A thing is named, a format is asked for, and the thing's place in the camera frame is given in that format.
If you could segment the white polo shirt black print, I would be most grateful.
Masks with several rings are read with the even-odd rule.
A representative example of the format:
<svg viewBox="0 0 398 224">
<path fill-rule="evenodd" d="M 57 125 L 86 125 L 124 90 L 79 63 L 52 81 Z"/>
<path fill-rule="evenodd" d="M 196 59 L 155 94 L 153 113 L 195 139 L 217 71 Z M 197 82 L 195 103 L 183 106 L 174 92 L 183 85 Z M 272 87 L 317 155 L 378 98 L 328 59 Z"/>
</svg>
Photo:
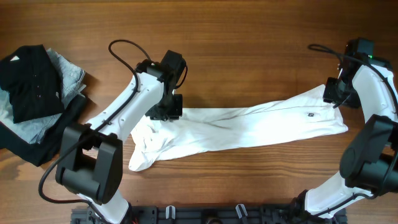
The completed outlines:
<svg viewBox="0 0 398 224">
<path fill-rule="evenodd" d="M 325 103 L 324 85 L 248 108 L 185 108 L 176 121 L 143 117 L 132 130 L 129 170 L 208 151 L 268 146 L 344 133 L 339 109 Z"/>
</svg>

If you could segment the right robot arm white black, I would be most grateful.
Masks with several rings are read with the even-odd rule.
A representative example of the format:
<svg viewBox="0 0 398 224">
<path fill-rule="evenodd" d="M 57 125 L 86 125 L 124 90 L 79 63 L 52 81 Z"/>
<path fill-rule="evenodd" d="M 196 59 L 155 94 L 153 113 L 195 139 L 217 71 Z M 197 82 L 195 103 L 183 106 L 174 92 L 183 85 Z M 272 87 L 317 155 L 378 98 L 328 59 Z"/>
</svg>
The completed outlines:
<svg viewBox="0 0 398 224">
<path fill-rule="evenodd" d="M 340 160 L 339 171 L 315 189 L 304 190 L 285 211 L 296 223 L 336 222 L 337 213 L 362 199 L 397 193 L 397 90 L 391 63 L 374 55 L 374 42 L 348 41 L 343 53 L 320 44 L 308 49 L 332 54 L 339 60 L 338 78 L 328 78 L 323 94 L 334 108 L 361 108 L 365 124 Z"/>
</svg>

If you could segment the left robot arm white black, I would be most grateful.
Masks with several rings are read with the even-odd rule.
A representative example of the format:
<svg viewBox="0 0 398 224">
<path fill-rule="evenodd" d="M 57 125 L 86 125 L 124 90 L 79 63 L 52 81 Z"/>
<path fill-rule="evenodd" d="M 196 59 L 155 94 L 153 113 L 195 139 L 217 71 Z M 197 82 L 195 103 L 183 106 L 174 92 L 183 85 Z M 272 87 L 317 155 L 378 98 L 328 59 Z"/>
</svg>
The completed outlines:
<svg viewBox="0 0 398 224">
<path fill-rule="evenodd" d="M 130 85 L 86 124 L 64 130 L 57 183 L 77 194 L 88 207 L 72 211 L 72 223 L 132 223 L 131 204 L 119 185 L 123 176 L 123 143 L 143 116 L 173 121 L 182 115 L 182 95 L 175 94 L 187 63 L 167 51 L 161 62 L 138 63 Z"/>
</svg>

